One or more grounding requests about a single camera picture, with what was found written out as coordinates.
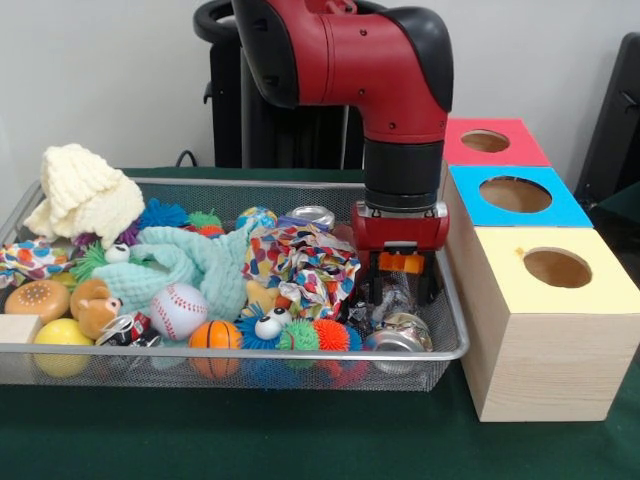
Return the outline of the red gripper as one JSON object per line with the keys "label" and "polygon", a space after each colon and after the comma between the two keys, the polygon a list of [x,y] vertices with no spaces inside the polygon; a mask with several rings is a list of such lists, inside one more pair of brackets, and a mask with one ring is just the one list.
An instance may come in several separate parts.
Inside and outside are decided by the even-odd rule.
{"label": "red gripper", "polygon": [[351,227],[358,250],[369,254],[369,302],[382,303],[383,284],[380,255],[383,250],[412,247],[422,254],[424,266],[418,282],[418,304],[429,305],[436,297],[435,252],[446,240],[449,212],[444,201],[437,201],[426,211],[394,213],[375,210],[364,201],[352,207]]}

